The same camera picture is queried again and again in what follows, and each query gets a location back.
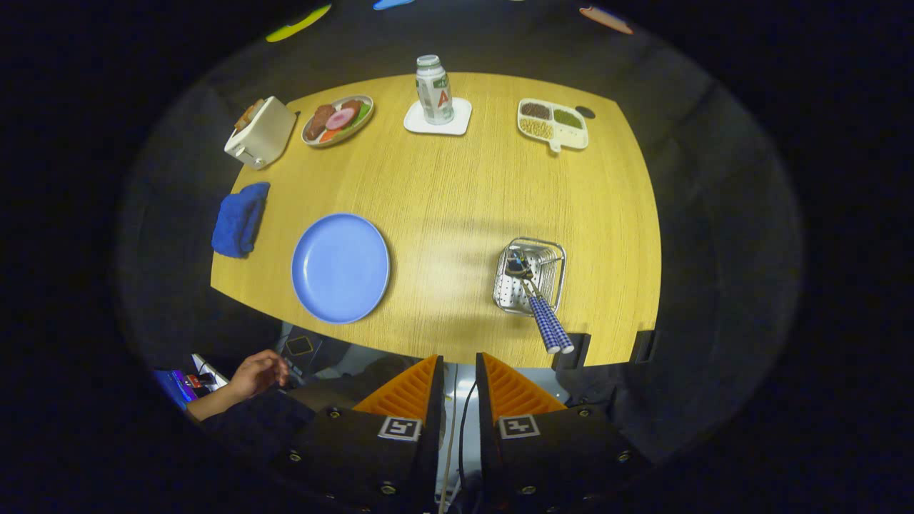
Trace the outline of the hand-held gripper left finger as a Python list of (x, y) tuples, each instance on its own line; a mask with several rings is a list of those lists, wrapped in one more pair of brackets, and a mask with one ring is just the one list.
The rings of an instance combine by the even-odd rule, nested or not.
[(431, 513), (444, 381), (431, 355), (355, 407), (318, 410), (276, 456), (278, 476), (323, 513)]

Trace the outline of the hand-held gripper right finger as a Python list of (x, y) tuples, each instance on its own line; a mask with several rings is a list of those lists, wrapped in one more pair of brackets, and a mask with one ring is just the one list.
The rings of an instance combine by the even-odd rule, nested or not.
[(595, 513), (651, 469), (607, 407), (568, 407), (488, 353), (476, 356), (483, 513)]

